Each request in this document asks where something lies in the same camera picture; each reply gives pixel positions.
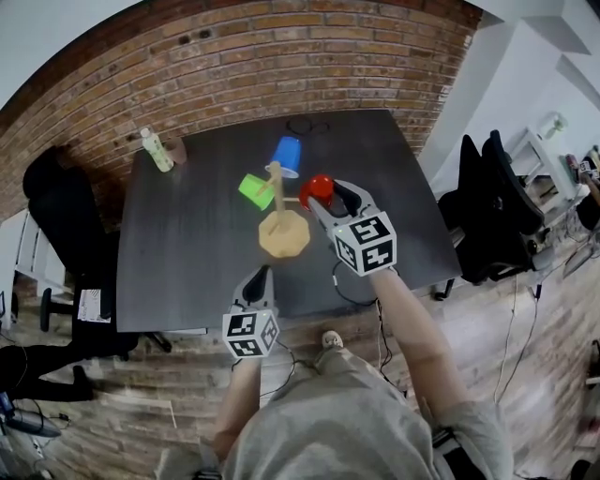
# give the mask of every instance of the wooden floor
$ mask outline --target wooden floor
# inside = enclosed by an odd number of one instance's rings
[[[564,256],[576,245],[564,241],[563,246]],[[588,262],[567,280],[562,280],[562,269],[558,269],[544,282],[532,342],[502,400],[521,475],[564,478],[573,461],[584,455],[573,446],[591,341],[600,334],[599,277],[600,262]],[[534,316],[533,298],[524,281],[525,276],[519,276],[505,379]],[[456,349],[459,367],[477,398],[491,398],[498,381],[514,292],[515,282],[508,279],[481,287],[465,285],[443,303],[422,298]],[[43,334],[38,330],[37,314],[32,307],[21,315],[10,331],[13,339],[23,345],[68,342],[67,319],[54,319],[53,331]],[[374,365],[378,362],[374,311],[325,322],[285,322],[284,328],[281,340],[301,358],[314,355],[321,331],[333,328],[352,352]],[[173,337],[172,342],[170,354],[143,339],[128,362],[100,359],[85,363],[97,387],[97,399],[92,402],[40,402],[47,416],[66,413],[72,422],[62,437],[44,447],[47,459],[37,463],[37,468],[49,469],[56,478],[153,478],[163,447],[185,444],[193,448],[200,438],[209,439],[232,359],[218,332],[206,337]],[[394,360],[386,373],[399,385],[410,387],[398,346],[391,338],[388,343]],[[275,351],[265,361],[262,390],[277,388],[289,368],[287,352]],[[68,368],[50,378],[72,379]],[[21,406],[36,409],[28,400]],[[23,445],[30,441],[23,435],[16,437],[11,444],[21,457],[21,467],[31,469],[36,458],[23,452]]]

